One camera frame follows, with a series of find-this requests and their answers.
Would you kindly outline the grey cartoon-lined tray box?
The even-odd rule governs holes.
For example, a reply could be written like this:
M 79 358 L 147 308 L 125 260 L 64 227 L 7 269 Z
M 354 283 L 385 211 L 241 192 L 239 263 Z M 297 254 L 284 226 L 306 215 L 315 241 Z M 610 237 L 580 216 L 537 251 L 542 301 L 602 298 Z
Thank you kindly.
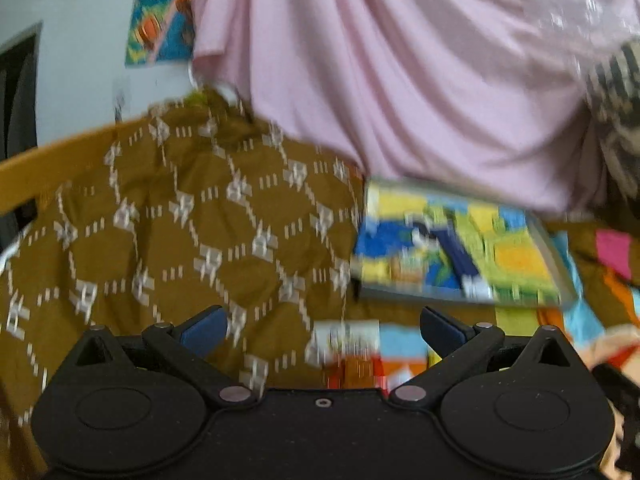
M 367 182 L 352 277 L 397 300 L 565 310 L 577 298 L 534 214 L 426 181 Z

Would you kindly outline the brown patterned PF blanket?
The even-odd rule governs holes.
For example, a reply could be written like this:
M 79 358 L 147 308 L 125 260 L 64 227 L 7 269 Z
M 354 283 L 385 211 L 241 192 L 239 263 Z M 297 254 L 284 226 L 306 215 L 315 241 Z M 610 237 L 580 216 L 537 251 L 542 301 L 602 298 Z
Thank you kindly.
M 360 171 L 215 91 L 107 130 L 1 267 L 1 474 L 46 469 L 35 403 L 90 326 L 137 335 L 221 304 L 214 363 L 250 387 L 317 388 L 318 318 L 352 304 Z

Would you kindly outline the colourful striped bedsheet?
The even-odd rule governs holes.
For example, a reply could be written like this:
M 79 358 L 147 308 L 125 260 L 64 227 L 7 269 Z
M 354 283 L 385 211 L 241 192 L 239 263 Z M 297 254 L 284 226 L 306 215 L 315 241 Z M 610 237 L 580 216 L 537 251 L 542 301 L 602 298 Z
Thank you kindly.
M 566 309 L 463 307 L 455 315 L 494 322 L 510 336 L 529 336 L 541 325 L 555 324 L 587 364 L 612 359 L 627 366 L 639 348 L 638 237 L 601 221 L 555 222 L 549 228 L 551 243 L 576 292 Z M 440 360 L 414 326 L 379 320 L 314 323 L 305 360 L 324 367 L 329 387 L 348 387 L 332 368 L 348 354 L 371 364 L 364 384 L 384 392 Z

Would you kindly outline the pink hanging sheet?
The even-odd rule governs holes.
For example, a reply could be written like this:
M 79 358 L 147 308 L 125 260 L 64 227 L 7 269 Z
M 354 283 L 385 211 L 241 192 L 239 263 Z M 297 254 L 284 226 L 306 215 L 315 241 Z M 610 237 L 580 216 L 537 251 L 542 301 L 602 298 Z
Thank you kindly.
M 598 0 L 637 21 L 639 0 Z M 601 203 L 582 88 L 541 0 L 191 0 L 193 65 L 286 133 L 372 176 L 538 211 Z

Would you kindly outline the checkered clothes bundle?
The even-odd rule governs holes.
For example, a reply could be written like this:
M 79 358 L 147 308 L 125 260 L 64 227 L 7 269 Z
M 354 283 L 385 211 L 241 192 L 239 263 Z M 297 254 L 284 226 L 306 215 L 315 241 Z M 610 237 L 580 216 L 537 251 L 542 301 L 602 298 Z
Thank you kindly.
M 626 200 L 639 200 L 639 38 L 586 75 L 586 97 L 608 172 Z

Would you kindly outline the yellow wooden bed frame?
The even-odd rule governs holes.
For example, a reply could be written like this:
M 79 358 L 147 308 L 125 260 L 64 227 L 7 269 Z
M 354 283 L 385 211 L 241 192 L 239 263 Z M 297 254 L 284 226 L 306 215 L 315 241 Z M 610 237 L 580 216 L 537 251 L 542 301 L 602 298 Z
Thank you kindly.
M 144 118 L 92 129 L 32 148 L 0 165 L 1 213 L 7 214 L 103 162 L 108 149 L 142 126 Z

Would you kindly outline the colourful cartoon wall poster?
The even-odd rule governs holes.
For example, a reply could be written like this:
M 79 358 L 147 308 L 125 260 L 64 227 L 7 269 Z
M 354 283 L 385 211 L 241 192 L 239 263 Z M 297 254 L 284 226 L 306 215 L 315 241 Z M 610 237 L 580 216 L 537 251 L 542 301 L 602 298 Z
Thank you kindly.
M 125 65 L 190 60 L 193 41 L 191 0 L 134 0 Z

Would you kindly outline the dark doorway frame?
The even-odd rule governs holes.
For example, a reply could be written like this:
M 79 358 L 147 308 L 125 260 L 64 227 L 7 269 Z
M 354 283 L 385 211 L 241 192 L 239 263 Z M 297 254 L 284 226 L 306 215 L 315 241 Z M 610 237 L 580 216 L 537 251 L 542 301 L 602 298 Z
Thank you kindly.
M 36 91 L 42 23 L 1 46 L 1 160 L 37 146 Z

